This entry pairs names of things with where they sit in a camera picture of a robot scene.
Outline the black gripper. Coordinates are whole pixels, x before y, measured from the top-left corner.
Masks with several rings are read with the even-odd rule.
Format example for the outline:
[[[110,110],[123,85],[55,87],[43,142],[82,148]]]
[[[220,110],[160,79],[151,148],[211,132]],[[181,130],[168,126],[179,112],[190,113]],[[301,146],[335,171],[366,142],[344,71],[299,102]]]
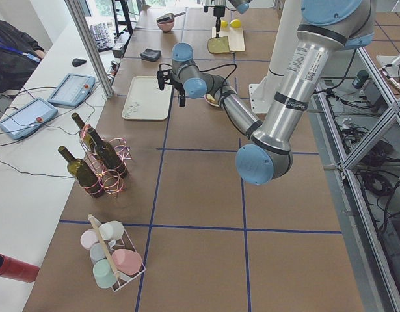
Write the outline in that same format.
[[[213,10],[213,15],[217,17],[215,22],[215,38],[220,38],[220,17],[225,16],[226,1],[225,0],[202,0],[204,12]]]
[[[162,69],[162,66],[168,66],[170,69]],[[160,90],[165,89],[165,85],[172,85],[178,91],[178,105],[186,106],[186,95],[181,82],[177,81],[172,66],[166,63],[160,63],[157,71],[157,82]]]

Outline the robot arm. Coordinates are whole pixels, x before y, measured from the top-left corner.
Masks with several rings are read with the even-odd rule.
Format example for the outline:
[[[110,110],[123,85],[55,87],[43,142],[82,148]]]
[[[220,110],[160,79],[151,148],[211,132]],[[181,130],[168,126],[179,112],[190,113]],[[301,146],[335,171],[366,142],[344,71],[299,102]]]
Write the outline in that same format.
[[[230,4],[238,11],[240,14],[244,14],[249,9],[250,1],[247,0],[229,0]],[[226,11],[226,0],[204,0],[201,1],[204,8],[204,12],[207,13],[211,8],[213,10],[213,16],[216,17],[215,23],[215,35],[214,38],[220,37],[220,28],[222,18],[225,17]]]
[[[189,44],[174,45],[170,68],[157,72],[159,88],[172,85],[180,105],[186,97],[212,96],[250,140],[235,157],[238,174],[250,184],[265,184],[291,168],[289,139],[332,54],[367,46],[373,39],[375,1],[302,1],[300,13],[295,50],[264,120],[244,104],[225,78],[199,70]]]

